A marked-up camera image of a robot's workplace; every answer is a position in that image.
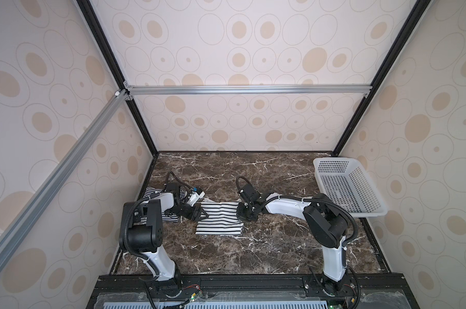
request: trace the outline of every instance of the gray vent grille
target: gray vent grille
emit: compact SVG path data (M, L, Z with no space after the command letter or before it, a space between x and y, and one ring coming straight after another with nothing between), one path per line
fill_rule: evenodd
M159 303L157 309L164 306L173 306L179 303ZM150 303L128 302L128 303L105 303L104 309L151 309ZM328 309L326 301L264 301L264 302L206 302L192 303L185 309Z

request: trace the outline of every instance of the metal rail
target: metal rail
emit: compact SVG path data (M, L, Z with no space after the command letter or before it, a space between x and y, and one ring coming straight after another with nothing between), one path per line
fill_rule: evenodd
M66 179L68 179L87 151L94 144L94 141L100 135L104 127L106 127L106 124L118 107L125 102L125 98L128 97L125 90L120 90L119 93L117 92L116 94L118 95L113 96L106 104L92 124L47 178L42 187L32 196L17 219L1 235L0 273L32 227L36 224L41 214L43 214L44 210L48 207L54 196L61 189Z
M130 95L244 95L247 93L369 93L369 84L128 86Z

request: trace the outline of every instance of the black motor housing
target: black motor housing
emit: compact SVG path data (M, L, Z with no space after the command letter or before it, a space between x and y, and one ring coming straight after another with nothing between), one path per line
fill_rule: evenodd
M125 231L125 219L128 211L135 202L125 203L123 205L123 214L120 226L119 244L123 251L127 251L123 243L123 232ZM142 217L147 217L146 223L136 225ZM157 251L163 243L163 220L161 215L161 201L150 200L147 204L142 204L134 213L131 226L128 229L128 241L133 250L139 252Z

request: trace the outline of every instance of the folded striped garment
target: folded striped garment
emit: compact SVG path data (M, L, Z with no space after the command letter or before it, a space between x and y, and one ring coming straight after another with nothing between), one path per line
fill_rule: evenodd
M222 203L209 201L200 203L202 209L209 214L209 218L197 223L195 234L241 235L243 222L238 220L236 216L236 208L238 208L240 200Z

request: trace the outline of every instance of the red wire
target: red wire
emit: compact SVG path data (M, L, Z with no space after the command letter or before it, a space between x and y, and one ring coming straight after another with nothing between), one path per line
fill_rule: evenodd
M195 288L195 289L202 292L202 290L200 289L200 285L198 285L198 284L192 284L191 286L188 286L185 289L188 289L188 288Z

